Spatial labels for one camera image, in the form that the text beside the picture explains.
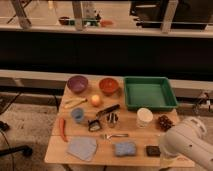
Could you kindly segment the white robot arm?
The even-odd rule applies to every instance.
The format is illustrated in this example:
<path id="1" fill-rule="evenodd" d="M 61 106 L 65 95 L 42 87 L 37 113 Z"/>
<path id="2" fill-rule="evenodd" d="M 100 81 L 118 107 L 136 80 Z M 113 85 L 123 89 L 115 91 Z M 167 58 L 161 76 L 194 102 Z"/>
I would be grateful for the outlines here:
<path id="1" fill-rule="evenodd" d="M 201 120 L 185 118 L 159 137 L 161 154 L 167 159 L 182 154 L 207 171 L 213 171 L 213 145 L 203 140 L 206 133 Z"/>

